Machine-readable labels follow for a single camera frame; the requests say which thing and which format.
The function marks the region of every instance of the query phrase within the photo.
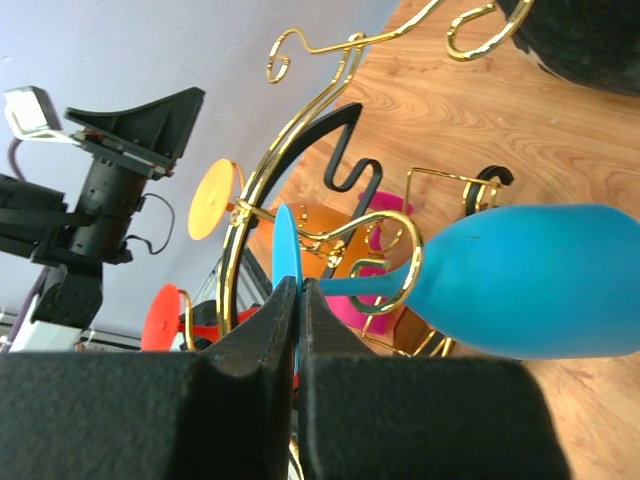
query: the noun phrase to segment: black pot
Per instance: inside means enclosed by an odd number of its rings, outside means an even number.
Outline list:
[[[497,0],[507,16],[517,3]],[[640,0],[535,0],[513,42],[547,73],[640,96]]]

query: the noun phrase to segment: black cable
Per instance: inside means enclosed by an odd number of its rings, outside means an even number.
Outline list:
[[[7,149],[7,160],[9,161],[9,167],[11,171],[16,176],[18,180],[26,181],[24,175],[22,174],[22,170],[20,170],[20,166],[18,165],[18,161],[16,160],[16,150],[22,143],[22,140],[14,137],[9,144],[9,148]]]
[[[127,240],[139,240],[139,241],[143,242],[147,246],[147,249],[149,250],[149,254],[150,255],[158,255],[158,254],[162,253],[162,251],[165,248],[167,248],[167,245],[169,245],[169,242],[171,241],[171,236],[173,235],[173,227],[176,224],[176,211],[173,209],[171,204],[167,200],[165,200],[163,197],[161,197],[160,195],[157,195],[155,193],[145,193],[144,195],[142,195],[142,198],[144,198],[144,197],[157,198],[158,200],[162,201],[169,208],[169,211],[171,212],[171,226],[169,227],[169,235],[167,235],[167,239],[165,240],[165,242],[162,245],[162,247],[160,247],[156,251],[153,250],[153,244],[149,240],[147,240],[146,238],[142,238],[142,237],[139,237],[137,235],[128,235],[124,240],[125,240],[125,242]]]

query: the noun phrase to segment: red disc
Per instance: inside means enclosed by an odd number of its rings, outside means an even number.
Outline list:
[[[175,285],[165,285],[151,304],[142,330],[140,349],[166,352],[171,348],[180,326],[182,296]]]

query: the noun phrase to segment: wooden floor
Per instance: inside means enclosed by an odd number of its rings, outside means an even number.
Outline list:
[[[423,3],[405,1],[388,28]],[[409,35],[372,49],[339,102],[364,104],[346,153],[349,170],[360,158],[378,159],[382,189],[400,194],[413,166],[475,176],[499,164],[516,177],[501,205],[600,202],[640,220],[640,99],[565,84],[510,44],[475,62],[449,60],[449,22],[477,5],[450,0]],[[461,40],[479,45],[502,22],[496,14],[472,23]],[[322,202],[350,213],[361,189],[334,194],[320,180],[335,138],[307,151],[277,203]],[[416,182],[413,218],[425,238],[459,218],[461,187],[446,179]],[[269,268],[270,252],[252,249]],[[576,478],[640,478],[640,355],[528,367],[547,396]]]

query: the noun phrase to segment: white wall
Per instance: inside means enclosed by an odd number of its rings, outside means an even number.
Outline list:
[[[58,0],[6,2],[0,19],[0,88],[37,85],[59,112],[73,106],[114,111],[195,85],[207,92],[185,157],[171,179],[150,182],[176,208],[168,249],[151,257],[132,243],[135,260],[105,269],[101,330],[140,332],[155,293],[172,282],[194,294],[220,256],[224,229],[203,242],[186,231],[190,199],[212,162],[227,157],[249,173],[286,121],[333,75],[335,55],[303,54],[290,39],[292,68],[281,84],[266,81],[273,41],[302,27],[316,45],[382,29],[399,0]],[[0,121],[0,147],[11,139]],[[73,207],[90,165],[74,147],[23,144],[27,179],[67,193]],[[0,171],[9,173],[0,161]],[[149,199],[130,233],[161,244],[168,213]],[[0,254],[0,307],[17,311],[39,267]]]

